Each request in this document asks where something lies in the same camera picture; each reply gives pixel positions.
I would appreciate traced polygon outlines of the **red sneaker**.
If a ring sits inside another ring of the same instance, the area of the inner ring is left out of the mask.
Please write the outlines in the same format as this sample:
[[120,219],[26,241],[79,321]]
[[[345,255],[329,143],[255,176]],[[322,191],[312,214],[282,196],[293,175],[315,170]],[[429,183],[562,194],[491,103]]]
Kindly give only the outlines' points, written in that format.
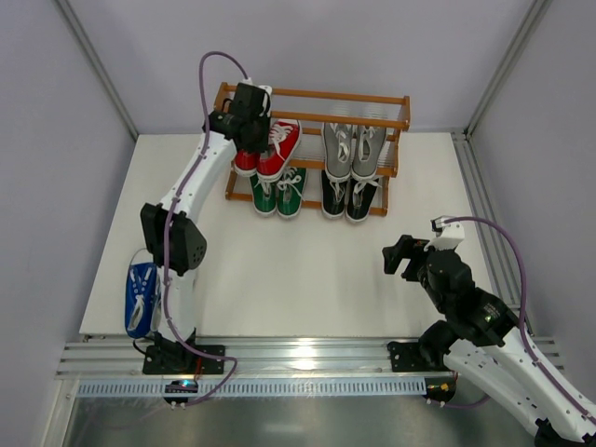
[[295,119],[277,120],[268,134],[267,150],[260,155],[257,176],[264,182],[275,182],[288,166],[302,136],[302,126]]
[[238,176],[251,177],[257,173],[259,159],[259,153],[240,150],[234,158],[234,171]]

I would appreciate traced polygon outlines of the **green sneaker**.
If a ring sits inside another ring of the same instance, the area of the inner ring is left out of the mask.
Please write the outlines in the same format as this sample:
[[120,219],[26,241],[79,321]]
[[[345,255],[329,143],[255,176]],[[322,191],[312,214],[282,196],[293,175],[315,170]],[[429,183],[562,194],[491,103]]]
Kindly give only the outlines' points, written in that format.
[[288,167],[284,169],[278,188],[278,214],[284,219],[295,218],[303,206],[303,192],[306,184],[307,170]]
[[269,217],[277,207],[276,183],[263,181],[257,175],[250,177],[250,183],[255,211],[262,217]]

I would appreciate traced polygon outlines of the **black sneaker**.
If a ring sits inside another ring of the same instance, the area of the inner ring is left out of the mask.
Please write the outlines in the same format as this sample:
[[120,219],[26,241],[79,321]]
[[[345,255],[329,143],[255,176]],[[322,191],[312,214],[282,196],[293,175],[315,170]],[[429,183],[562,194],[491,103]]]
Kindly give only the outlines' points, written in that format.
[[345,212],[345,195],[348,181],[332,181],[325,171],[321,172],[321,210],[324,217],[338,219]]
[[359,181],[357,179],[350,180],[350,195],[345,210],[348,221],[353,224],[359,224],[368,218],[373,199],[377,189],[380,187],[380,177],[373,177],[365,181]]

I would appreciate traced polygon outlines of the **grey sneaker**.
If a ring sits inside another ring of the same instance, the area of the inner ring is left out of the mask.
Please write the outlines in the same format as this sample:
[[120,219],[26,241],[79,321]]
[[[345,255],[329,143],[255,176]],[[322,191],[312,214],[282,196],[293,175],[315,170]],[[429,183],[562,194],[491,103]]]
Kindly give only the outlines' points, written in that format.
[[352,162],[352,177],[359,182],[372,179],[377,171],[378,160],[386,144],[387,129],[384,127],[358,126],[356,148]]
[[325,150],[325,171],[333,182],[345,182],[352,163],[353,126],[343,123],[324,123],[321,128]]

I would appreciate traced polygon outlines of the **blue sneaker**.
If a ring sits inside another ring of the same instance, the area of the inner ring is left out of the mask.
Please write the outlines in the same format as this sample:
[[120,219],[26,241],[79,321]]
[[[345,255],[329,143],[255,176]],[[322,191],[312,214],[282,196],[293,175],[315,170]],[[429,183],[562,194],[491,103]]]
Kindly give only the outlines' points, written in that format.
[[138,249],[132,255],[126,275],[124,327],[128,337],[141,339],[151,337],[151,294],[158,266],[148,259],[147,249]]
[[162,319],[162,290],[161,290],[161,279],[159,275],[156,275],[155,284],[151,294],[151,316],[149,331],[151,333],[158,332],[159,326]]

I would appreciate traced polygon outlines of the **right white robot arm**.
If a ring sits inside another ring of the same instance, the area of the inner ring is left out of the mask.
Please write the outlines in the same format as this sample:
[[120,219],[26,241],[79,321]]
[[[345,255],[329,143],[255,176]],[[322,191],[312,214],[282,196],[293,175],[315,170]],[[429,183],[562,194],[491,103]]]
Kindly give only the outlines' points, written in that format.
[[464,375],[508,410],[536,446],[592,446],[595,405],[542,354],[518,317],[478,287],[455,249],[403,235],[383,248],[384,272],[402,261],[402,278],[419,284],[442,318],[418,339],[423,362]]

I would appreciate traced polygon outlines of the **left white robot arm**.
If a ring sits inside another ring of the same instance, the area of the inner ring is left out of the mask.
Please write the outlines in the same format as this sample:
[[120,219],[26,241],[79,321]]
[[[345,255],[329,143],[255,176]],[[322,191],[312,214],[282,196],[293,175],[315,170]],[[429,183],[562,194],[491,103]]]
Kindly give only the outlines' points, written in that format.
[[249,79],[240,82],[227,108],[209,114],[198,147],[177,182],[157,204],[146,203],[141,209],[145,246],[162,280],[161,320],[146,351],[146,374],[191,373],[195,368],[195,285],[208,247],[197,220],[237,151],[266,149],[272,93],[271,87],[255,86]]

